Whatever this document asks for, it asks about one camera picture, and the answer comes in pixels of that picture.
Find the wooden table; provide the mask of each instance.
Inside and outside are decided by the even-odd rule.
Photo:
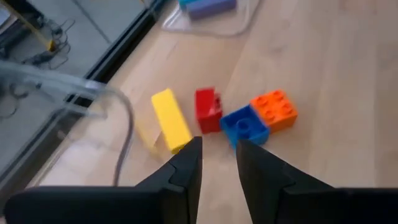
[[[150,96],[171,88],[199,135],[193,95],[215,86],[225,113],[267,91],[287,92],[298,110],[296,124],[264,147],[293,166],[336,187],[397,186],[397,23],[393,0],[266,0],[239,37],[173,34],[157,24],[109,84],[131,99],[161,151],[156,159],[136,141],[122,184],[138,183],[170,157]],[[71,138],[79,133],[85,140],[65,141],[44,167],[51,171],[32,184],[111,184],[126,117],[114,103],[108,111],[107,122],[76,125]],[[203,140],[198,223],[251,223],[226,136]]]

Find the yellow lego brick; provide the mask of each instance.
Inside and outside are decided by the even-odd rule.
[[[162,128],[167,147],[172,154],[177,154],[192,139],[192,135],[171,89],[167,88],[153,95],[152,105]]]

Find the purple object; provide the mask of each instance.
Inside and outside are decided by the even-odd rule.
[[[187,4],[187,11],[192,20],[214,16],[236,8],[236,0],[197,0]]]

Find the yellow cable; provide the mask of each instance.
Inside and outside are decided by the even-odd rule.
[[[5,0],[0,0],[1,4],[20,19],[29,29],[34,33],[37,39],[45,45],[48,51],[55,50],[55,43],[53,40],[47,40],[43,34],[41,34],[29,21],[27,21],[21,14],[19,14],[14,8],[12,8]]]

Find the orange lego brick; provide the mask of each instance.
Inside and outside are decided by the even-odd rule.
[[[258,96],[250,104],[270,128],[271,134],[291,127],[297,118],[297,110],[282,90]]]

